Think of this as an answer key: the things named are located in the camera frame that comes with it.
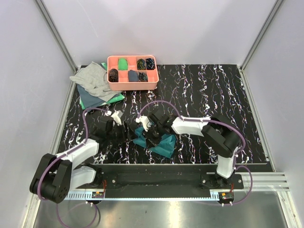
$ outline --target teal fabric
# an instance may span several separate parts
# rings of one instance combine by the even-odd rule
[[[134,139],[133,142],[143,148],[147,148],[146,139],[143,136],[144,128],[140,127],[135,130],[135,134],[138,136],[137,139]],[[176,137],[172,134],[164,134],[161,137],[161,142],[159,145],[150,148],[149,150],[155,152],[159,155],[171,158],[174,152]]]

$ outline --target gray wall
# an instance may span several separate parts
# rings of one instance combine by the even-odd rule
[[[275,0],[44,0],[78,65],[111,55],[241,64]]]
[[[72,74],[34,1],[0,1],[0,221],[17,228]]]
[[[304,1],[285,1],[245,69],[275,167],[304,222]]]

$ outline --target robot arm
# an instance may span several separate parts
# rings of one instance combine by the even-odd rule
[[[194,134],[205,137],[218,155],[217,174],[224,179],[228,179],[234,172],[233,161],[235,152],[238,150],[240,143],[239,136],[227,127],[209,123],[208,120],[215,120],[228,124],[233,127],[231,122],[222,115],[204,118],[176,117],[167,116],[159,111],[149,116],[141,116],[136,119],[142,123],[145,129],[145,136],[153,146],[161,141],[161,136],[165,133],[175,134]]]
[[[122,112],[116,111],[111,116],[103,116],[99,122],[99,128],[94,131],[89,139],[82,142],[83,146],[74,146],[73,148],[56,154],[45,154],[39,163],[34,178],[30,185],[30,192],[37,194],[38,183],[43,172],[48,165],[63,154],[61,158],[45,176],[41,185],[41,196],[55,203],[60,203],[66,197],[69,190],[73,190],[81,185],[90,184],[92,187],[98,187],[102,183],[102,172],[100,168],[85,164],[77,169],[86,159],[98,153],[99,145],[108,140],[120,143],[131,140],[132,131],[127,123],[121,122]]]

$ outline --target black marble surface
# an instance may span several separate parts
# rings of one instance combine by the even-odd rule
[[[245,136],[247,145],[238,163],[266,163],[263,148],[257,133],[245,89],[236,65],[158,65],[159,83],[155,90],[126,91],[125,99],[115,104],[106,105],[106,110],[122,110],[122,120],[135,129],[135,122],[140,109],[148,102],[165,100],[171,102],[183,116],[205,117],[215,113],[226,115]],[[173,109],[166,104],[154,104],[143,114],[158,107],[167,113]],[[63,152],[80,143],[85,138],[82,109],[79,93],[75,88],[67,115],[58,152]],[[93,111],[86,117],[89,129],[98,126],[100,111]],[[127,163],[127,164],[194,164],[215,163],[217,156],[203,137],[180,135],[175,144],[171,159],[150,152],[132,142],[113,145],[109,142],[88,162]]]

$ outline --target orange compartment tray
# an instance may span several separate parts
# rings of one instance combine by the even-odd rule
[[[128,70],[118,70],[118,60],[124,58],[128,62]],[[152,58],[155,62],[154,70],[138,70],[137,61],[139,59],[146,60]],[[112,69],[118,70],[118,82],[109,81],[109,72]],[[143,72],[148,76],[148,82],[129,82],[128,72],[134,70],[136,73]],[[156,61],[154,56],[110,56],[108,57],[108,82],[112,90],[153,90],[156,89],[159,81]]]

